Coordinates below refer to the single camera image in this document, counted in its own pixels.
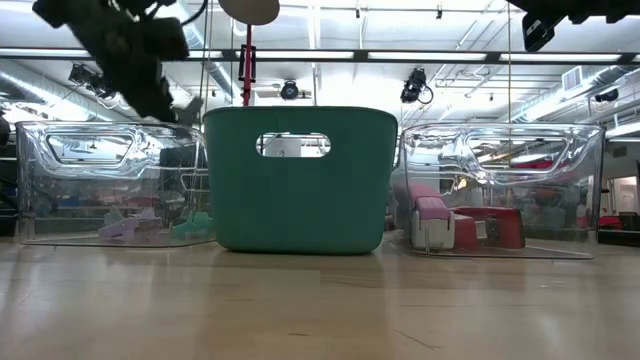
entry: red toy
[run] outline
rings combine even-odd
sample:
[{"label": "red toy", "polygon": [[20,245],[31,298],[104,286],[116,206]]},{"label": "red toy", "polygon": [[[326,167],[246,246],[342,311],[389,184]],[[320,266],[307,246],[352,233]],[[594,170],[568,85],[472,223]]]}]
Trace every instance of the red toy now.
[{"label": "red toy", "polygon": [[454,249],[476,250],[480,247],[476,232],[476,221],[470,216],[456,214]]},{"label": "red toy", "polygon": [[504,249],[524,248],[522,218],[518,210],[497,207],[460,207],[452,210],[475,221],[485,222],[487,239],[482,245]]}]

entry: toy piece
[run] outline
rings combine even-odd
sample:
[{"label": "toy piece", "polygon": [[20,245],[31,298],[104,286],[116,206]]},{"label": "toy piece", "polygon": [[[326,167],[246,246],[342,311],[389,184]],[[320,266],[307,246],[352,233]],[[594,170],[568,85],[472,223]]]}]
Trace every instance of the toy piece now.
[{"label": "toy piece", "polygon": [[486,239],[482,242],[484,246],[503,249],[522,249],[525,246],[522,217],[516,209],[460,207],[453,209],[453,212],[484,222],[486,229]]},{"label": "toy piece", "polygon": [[411,217],[411,244],[418,250],[452,249],[455,239],[453,213],[439,193],[430,186],[412,184],[414,212]]},{"label": "toy piece", "polygon": [[197,236],[208,239],[212,233],[213,219],[206,212],[191,211],[187,214],[187,221],[173,227],[172,237],[178,240],[186,240],[187,236]]},{"label": "toy piece", "polygon": [[126,243],[157,242],[162,228],[162,219],[156,217],[151,208],[146,208],[133,217],[124,218],[113,206],[105,215],[104,222],[105,226],[98,230],[101,239],[114,240],[120,237]]},{"label": "toy piece", "polygon": [[457,250],[477,250],[480,247],[478,242],[477,224],[471,216],[455,214],[455,249]]}]

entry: red object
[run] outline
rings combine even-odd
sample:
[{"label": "red object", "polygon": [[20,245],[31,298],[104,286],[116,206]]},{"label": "red object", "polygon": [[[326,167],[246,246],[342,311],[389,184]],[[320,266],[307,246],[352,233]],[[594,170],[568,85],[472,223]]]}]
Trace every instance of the red object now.
[{"label": "red object", "polygon": [[480,247],[476,221],[470,216],[455,215],[454,249],[476,250]]},{"label": "red object", "polygon": [[514,164],[512,167],[516,169],[549,169],[553,165],[553,161],[545,160],[526,164]]},{"label": "red object", "polygon": [[600,227],[622,230],[622,223],[617,216],[603,216],[600,218]]},{"label": "red object", "polygon": [[504,249],[522,249],[525,245],[520,212],[497,207],[460,207],[452,209],[456,214],[484,221],[489,242]]},{"label": "red object", "polygon": [[576,223],[580,229],[586,229],[589,227],[589,219],[586,216],[579,216],[576,218]]},{"label": "red object", "polygon": [[244,89],[243,89],[243,106],[249,106],[251,99],[251,25],[247,24],[247,48],[244,54]]}]

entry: transparent container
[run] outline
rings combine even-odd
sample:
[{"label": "transparent container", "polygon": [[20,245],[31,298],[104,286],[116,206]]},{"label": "transparent container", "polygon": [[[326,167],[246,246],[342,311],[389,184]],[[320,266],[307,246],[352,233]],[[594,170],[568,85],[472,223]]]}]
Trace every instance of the transparent container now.
[{"label": "transparent container", "polygon": [[212,241],[202,134],[159,123],[17,124],[24,244]]},{"label": "transparent container", "polygon": [[409,128],[389,207],[417,253],[592,258],[603,147],[591,125]]}]

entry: teal plastic bin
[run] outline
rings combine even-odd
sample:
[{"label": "teal plastic bin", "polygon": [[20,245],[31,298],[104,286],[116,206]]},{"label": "teal plastic bin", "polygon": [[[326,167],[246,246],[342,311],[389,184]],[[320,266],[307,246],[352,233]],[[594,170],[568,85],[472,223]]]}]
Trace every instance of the teal plastic bin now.
[{"label": "teal plastic bin", "polygon": [[[394,116],[353,107],[222,108],[205,115],[216,239],[234,251],[364,254],[380,244]],[[267,133],[324,134],[319,158],[266,157]]]}]

